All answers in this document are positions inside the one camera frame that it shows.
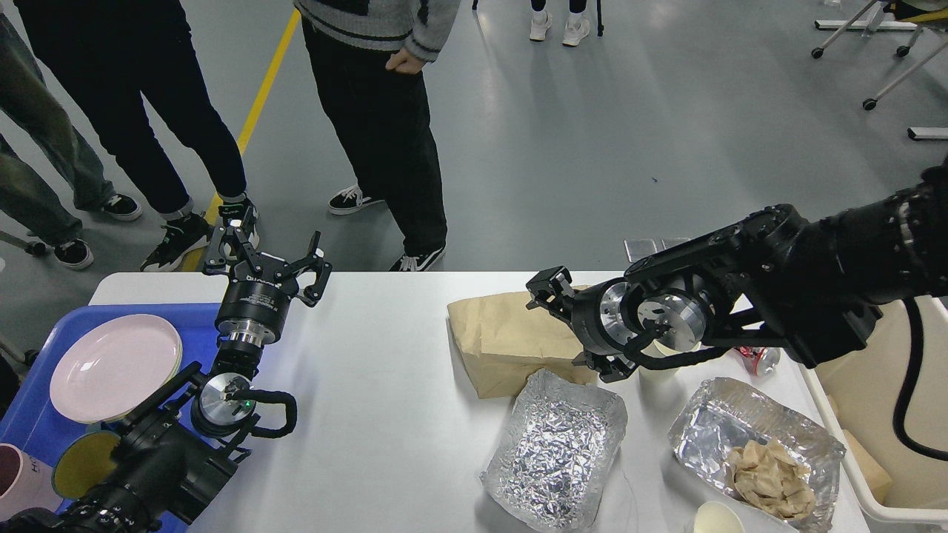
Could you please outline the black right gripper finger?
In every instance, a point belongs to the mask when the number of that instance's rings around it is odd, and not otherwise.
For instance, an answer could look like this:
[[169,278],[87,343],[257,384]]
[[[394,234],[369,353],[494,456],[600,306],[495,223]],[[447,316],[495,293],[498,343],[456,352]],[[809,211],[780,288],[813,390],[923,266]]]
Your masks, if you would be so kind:
[[574,287],[571,271],[555,266],[538,271],[526,284],[526,290],[530,293],[526,309],[542,308],[554,318],[572,318],[575,298],[586,287]]
[[604,383],[628,379],[638,368],[635,362],[625,361],[621,357],[595,353],[579,353],[573,358],[572,365],[595,371],[600,381]]

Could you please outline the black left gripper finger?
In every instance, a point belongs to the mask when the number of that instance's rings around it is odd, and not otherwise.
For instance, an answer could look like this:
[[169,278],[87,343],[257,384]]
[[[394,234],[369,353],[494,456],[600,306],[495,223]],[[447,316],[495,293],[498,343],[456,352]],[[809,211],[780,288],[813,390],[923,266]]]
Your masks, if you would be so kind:
[[216,227],[203,257],[203,274],[242,276],[261,274],[260,253],[250,236],[250,223],[233,221]]
[[295,278],[308,271],[311,271],[316,276],[314,283],[301,288],[301,292],[296,294],[296,297],[308,307],[317,306],[318,302],[322,299],[329,276],[334,269],[334,266],[325,259],[325,254],[322,252],[321,247],[319,247],[320,240],[321,232],[316,230],[310,239],[304,257],[295,260],[293,263],[293,274]]

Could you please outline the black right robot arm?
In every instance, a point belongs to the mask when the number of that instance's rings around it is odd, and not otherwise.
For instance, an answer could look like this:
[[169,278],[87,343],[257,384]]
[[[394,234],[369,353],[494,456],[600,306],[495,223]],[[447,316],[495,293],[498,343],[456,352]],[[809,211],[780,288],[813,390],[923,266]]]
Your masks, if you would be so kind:
[[812,369],[866,348],[881,306],[903,301],[909,363],[892,415],[901,444],[922,367],[924,328],[915,297],[946,294],[946,165],[875,203],[809,222],[790,204],[637,260],[622,277],[574,290],[564,266],[526,284],[529,308],[565,323],[582,350],[575,366],[603,382],[637,369],[715,360],[732,348],[778,347]]

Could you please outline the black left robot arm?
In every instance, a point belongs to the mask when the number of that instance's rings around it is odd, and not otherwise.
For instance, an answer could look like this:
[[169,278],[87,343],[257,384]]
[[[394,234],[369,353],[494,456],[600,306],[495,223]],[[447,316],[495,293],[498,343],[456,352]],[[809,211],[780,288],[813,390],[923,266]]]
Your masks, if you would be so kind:
[[268,344],[280,341],[291,301],[315,306],[332,264],[314,232],[293,262],[258,252],[244,224],[220,227],[204,256],[204,274],[226,275],[217,311],[216,357],[209,370],[190,362],[123,409],[102,453],[71,446],[50,479],[68,500],[64,512],[37,500],[4,514],[4,532],[156,532],[161,516],[186,524],[213,502],[250,456],[246,438],[280,439],[295,431],[297,400],[252,385]]

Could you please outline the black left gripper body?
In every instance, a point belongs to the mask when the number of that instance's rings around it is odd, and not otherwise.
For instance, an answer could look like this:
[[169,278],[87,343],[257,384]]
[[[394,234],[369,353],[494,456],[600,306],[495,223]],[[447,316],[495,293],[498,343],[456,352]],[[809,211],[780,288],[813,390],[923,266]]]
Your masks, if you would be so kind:
[[281,340],[291,300],[308,306],[312,299],[299,296],[297,277],[312,269],[312,258],[287,262],[265,252],[252,252],[248,259],[228,266],[216,260],[216,275],[226,275],[227,289],[216,317],[223,341],[241,341],[264,346]]

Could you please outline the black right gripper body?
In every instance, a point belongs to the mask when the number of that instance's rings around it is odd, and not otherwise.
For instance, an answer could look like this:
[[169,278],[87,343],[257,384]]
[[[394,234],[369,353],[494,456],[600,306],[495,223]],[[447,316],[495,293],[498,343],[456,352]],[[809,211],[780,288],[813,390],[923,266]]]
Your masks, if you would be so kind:
[[637,336],[622,308],[629,289],[630,284],[623,278],[613,278],[586,288],[575,298],[569,324],[583,347],[582,353],[614,355],[632,362],[623,355],[626,345]]

